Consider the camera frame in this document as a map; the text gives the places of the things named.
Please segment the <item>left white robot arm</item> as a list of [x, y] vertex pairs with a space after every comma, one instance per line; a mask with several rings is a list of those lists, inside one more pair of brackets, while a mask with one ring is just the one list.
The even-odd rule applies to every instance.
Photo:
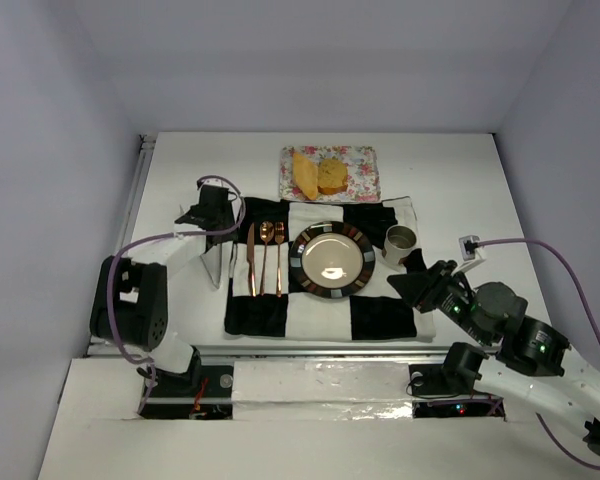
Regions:
[[223, 246], [234, 239], [246, 206], [229, 180], [207, 175], [197, 202], [170, 231], [130, 242], [102, 265], [90, 316], [92, 336], [109, 340], [137, 366], [145, 392], [184, 395], [203, 385], [199, 351], [169, 328], [169, 281], [195, 260], [214, 288], [221, 285]]

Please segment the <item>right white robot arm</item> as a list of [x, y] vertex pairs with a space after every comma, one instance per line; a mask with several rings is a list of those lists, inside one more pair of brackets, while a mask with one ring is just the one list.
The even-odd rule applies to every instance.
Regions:
[[434, 403], [478, 392], [519, 399], [600, 457], [600, 371], [566, 336], [527, 315], [524, 298], [501, 282], [471, 288], [453, 261], [388, 282], [407, 306], [442, 313], [473, 340], [453, 343], [440, 364], [415, 368], [406, 388], [411, 396]]

